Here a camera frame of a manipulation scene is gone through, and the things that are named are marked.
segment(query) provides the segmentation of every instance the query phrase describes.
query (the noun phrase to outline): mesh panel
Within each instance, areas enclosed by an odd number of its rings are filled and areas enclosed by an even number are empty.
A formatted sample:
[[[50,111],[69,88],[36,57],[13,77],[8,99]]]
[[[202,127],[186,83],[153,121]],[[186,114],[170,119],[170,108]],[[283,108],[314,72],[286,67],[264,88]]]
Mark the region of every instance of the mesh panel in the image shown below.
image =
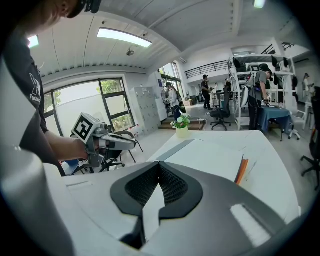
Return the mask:
[[[165,205],[171,204],[184,196],[188,191],[188,184],[171,171],[161,166],[159,175]]]
[[[158,166],[156,165],[152,169],[131,180],[125,186],[125,191],[144,207],[154,193],[158,181]]]

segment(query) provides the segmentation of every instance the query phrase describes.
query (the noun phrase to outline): railing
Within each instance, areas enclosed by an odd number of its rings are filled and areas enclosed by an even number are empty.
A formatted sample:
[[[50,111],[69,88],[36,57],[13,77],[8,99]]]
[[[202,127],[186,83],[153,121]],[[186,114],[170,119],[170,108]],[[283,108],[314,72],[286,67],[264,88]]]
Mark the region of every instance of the railing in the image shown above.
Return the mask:
[[[209,72],[214,72],[218,70],[227,70],[228,62],[226,60],[211,63],[208,65],[200,66],[185,72],[186,78],[192,78],[199,75],[206,75]]]
[[[295,46],[293,43],[289,43],[289,42],[283,42],[282,43],[282,47],[284,50],[287,50],[288,48],[291,48]],[[265,49],[261,54],[275,54],[275,48],[274,46],[271,44],[267,49]]]

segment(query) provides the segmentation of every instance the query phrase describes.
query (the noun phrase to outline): cabinet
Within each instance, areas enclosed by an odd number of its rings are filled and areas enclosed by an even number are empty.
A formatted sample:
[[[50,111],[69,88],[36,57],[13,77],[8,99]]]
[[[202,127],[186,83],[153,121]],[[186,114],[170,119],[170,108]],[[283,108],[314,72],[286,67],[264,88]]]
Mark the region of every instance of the cabinet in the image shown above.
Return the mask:
[[[154,89],[152,87],[135,87],[130,90],[132,109],[142,133],[153,133],[161,125]]]

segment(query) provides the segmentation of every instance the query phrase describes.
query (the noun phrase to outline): potted plant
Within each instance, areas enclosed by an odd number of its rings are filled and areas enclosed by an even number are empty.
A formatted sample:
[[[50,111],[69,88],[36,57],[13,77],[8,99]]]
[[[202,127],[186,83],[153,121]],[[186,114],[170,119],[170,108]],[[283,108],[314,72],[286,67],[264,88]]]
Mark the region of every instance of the potted plant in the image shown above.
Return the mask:
[[[188,125],[190,124],[190,115],[183,114],[177,121],[171,122],[171,126],[175,129],[176,136],[178,138],[185,138],[188,136]]]

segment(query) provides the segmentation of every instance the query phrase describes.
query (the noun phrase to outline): wooden platform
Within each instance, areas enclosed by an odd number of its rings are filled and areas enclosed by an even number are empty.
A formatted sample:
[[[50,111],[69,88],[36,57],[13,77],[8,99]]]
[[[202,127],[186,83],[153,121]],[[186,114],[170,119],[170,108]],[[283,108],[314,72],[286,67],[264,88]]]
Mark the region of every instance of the wooden platform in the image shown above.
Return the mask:
[[[174,130],[170,125],[172,121],[173,120],[163,121],[162,125],[159,126],[159,129],[160,130]],[[202,121],[200,124],[199,121],[197,121],[197,120],[191,120],[191,123],[189,124],[188,129],[189,129],[189,131],[202,131],[205,124],[206,124],[205,121]]]

